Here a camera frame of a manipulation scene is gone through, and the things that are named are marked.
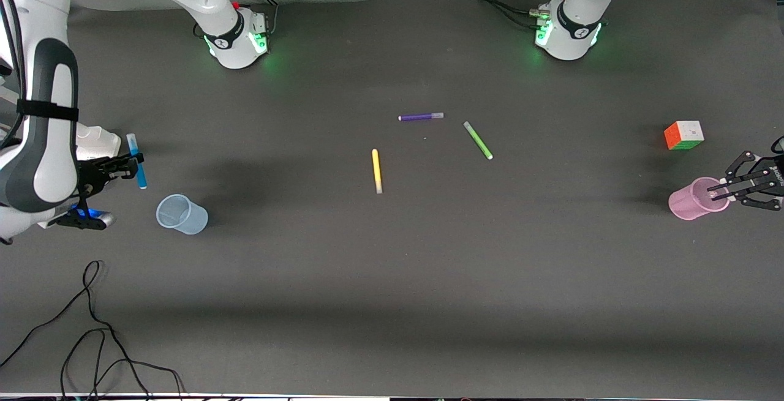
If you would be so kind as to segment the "blue marker pen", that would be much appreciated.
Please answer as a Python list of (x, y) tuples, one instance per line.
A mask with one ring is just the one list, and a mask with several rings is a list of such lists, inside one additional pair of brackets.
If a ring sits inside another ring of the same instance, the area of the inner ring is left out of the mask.
[(135, 175), (137, 184), (139, 189), (145, 190), (148, 188), (148, 179), (146, 178), (145, 168), (143, 167), (143, 156), (141, 156), (137, 136), (135, 136), (134, 133), (127, 133), (126, 141), (129, 145), (130, 154), (137, 160), (137, 174)]

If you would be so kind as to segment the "translucent pink plastic cup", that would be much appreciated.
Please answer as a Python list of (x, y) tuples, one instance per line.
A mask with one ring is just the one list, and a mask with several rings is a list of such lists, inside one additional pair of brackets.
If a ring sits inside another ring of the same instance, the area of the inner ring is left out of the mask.
[(673, 192), (668, 198), (670, 211), (682, 220), (695, 220), (711, 213), (720, 213), (728, 208), (729, 198), (718, 198), (728, 189), (719, 180), (700, 177), (688, 186)]

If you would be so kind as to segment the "colourful puzzle cube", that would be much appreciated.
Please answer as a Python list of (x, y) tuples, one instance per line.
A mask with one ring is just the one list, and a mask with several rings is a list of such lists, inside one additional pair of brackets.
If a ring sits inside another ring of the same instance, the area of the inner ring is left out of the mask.
[(676, 121), (663, 132), (668, 150), (689, 150), (705, 141), (699, 121)]

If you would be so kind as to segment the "translucent blue plastic cup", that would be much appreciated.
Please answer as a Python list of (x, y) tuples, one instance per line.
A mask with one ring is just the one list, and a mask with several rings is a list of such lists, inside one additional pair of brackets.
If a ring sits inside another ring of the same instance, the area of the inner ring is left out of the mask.
[(163, 228), (184, 234), (201, 233), (208, 223), (207, 210), (181, 194), (163, 198), (156, 208), (155, 217)]

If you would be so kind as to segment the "green marker pen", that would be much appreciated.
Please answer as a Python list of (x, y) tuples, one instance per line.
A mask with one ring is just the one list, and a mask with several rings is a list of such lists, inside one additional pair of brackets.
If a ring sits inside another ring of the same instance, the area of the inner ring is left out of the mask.
[(493, 153), (490, 151), (489, 147), (484, 143), (481, 136), (479, 136), (478, 132), (474, 129), (473, 125), (470, 122), (466, 121), (463, 122), (463, 128), (468, 132), (471, 138), (474, 141), (474, 144), (478, 146), (479, 150), (482, 152), (483, 156), (487, 158), (487, 160), (492, 160), (494, 158)]

